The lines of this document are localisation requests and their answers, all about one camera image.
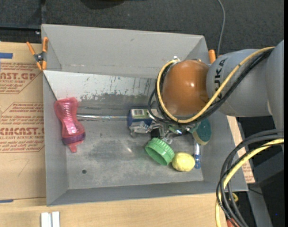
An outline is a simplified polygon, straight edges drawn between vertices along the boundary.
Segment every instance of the yellow ball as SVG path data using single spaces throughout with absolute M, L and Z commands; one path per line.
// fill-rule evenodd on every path
M 171 162 L 172 167 L 180 172 L 189 172 L 195 166 L 195 159 L 185 152 L 177 152 Z

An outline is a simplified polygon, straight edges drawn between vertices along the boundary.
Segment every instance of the teal lid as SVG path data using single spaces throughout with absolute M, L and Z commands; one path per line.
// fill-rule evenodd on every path
M 152 138 L 145 147 L 147 154 L 159 164 L 166 166 L 174 158 L 174 151 L 163 140 Z
M 203 119 L 201 122 L 199 122 L 199 126 L 192 133 L 192 135 L 197 141 L 197 143 L 202 146 L 206 145 L 210 141 L 212 136 L 209 120 Z

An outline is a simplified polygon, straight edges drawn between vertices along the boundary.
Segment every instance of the gray bin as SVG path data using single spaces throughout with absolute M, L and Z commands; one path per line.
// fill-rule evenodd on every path
M 161 67 L 174 56 L 208 63 L 203 36 L 80 26 L 42 25 L 49 39 L 44 71 L 47 205 L 117 201 L 215 192 L 222 164 L 235 147 L 227 118 L 210 116 L 212 139 L 201 169 L 178 172 L 154 162 L 144 146 L 150 135 L 130 136 L 125 119 L 81 121 L 86 139 L 71 153 L 61 141 L 58 99 L 78 99 L 80 114 L 127 116 L 146 107 Z M 193 153 L 192 139 L 177 137 L 175 152 Z M 233 189 L 247 190 L 242 171 Z

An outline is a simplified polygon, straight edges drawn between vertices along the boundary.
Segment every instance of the cardboard sheet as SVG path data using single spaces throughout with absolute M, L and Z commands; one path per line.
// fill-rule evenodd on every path
M 0 200 L 45 197 L 42 72 L 26 43 L 0 52 L 13 55 L 0 60 Z

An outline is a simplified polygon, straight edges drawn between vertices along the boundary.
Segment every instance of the yellow cable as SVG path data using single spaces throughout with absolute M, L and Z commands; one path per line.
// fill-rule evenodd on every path
M 237 170 L 239 170 L 239 168 L 246 162 L 248 161 L 250 158 L 252 158 L 253 156 L 255 156 L 256 154 L 258 154 L 259 152 L 271 147 L 272 145 L 278 145 L 278 144 L 283 144 L 284 143 L 284 139 L 280 138 L 280 139 L 276 139 L 273 140 L 269 143 L 265 143 L 264 145 L 262 145 L 260 148 L 257 148 L 255 150 L 253 150 L 252 152 L 250 152 L 247 156 L 245 156 L 237 165 L 235 165 L 233 167 L 233 169 L 227 174 L 226 178 L 224 179 L 223 182 L 223 186 L 224 188 L 227 186 L 228 182 L 230 181 L 230 179 L 233 177 L 233 175 L 237 172 Z M 218 193 L 219 199 L 222 198 L 221 193 Z M 216 202 L 216 226 L 217 227 L 221 227 L 221 223 L 220 223 L 220 205 L 218 202 Z
M 162 109 L 165 111 L 165 113 L 175 122 L 179 122 L 179 123 L 189 123 L 194 121 L 195 119 L 197 119 L 198 117 L 200 117 L 209 107 L 210 105 L 216 100 L 216 98 L 218 97 L 218 95 L 221 93 L 221 91 L 223 90 L 223 88 L 227 85 L 227 83 L 229 82 L 229 80 L 231 79 L 231 77 L 236 73 L 236 71 L 242 66 L 244 65 L 247 61 L 249 61 L 252 57 L 263 53 L 267 50 L 270 50 L 274 47 L 266 47 L 260 50 L 255 51 L 254 53 L 252 53 L 251 55 L 247 56 L 244 60 L 242 60 L 230 73 L 229 75 L 226 77 L 226 79 L 224 80 L 224 82 L 222 83 L 222 85 L 219 87 L 219 89 L 215 92 L 215 94 L 211 97 L 211 99 L 208 101 L 208 103 L 200 110 L 200 112 L 198 112 L 196 115 L 194 115 L 193 117 L 189 118 L 189 119 L 178 119 L 175 116 L 173 116 L 165 107 L 165 104 L 162 100 L 161 97 L 161 92 L 160 92 L 160 80 L 161 80 L 161 76 L 164 72 L 164 70 L 171 64 L 173 63 L 173 61 L 177 61 L 177 60 L 171 60 L 170 62 L 166 63 L 160 70 L 158 77 L 157 77 L 157 96 L 160 102 L 160 105 L 162 107 Z

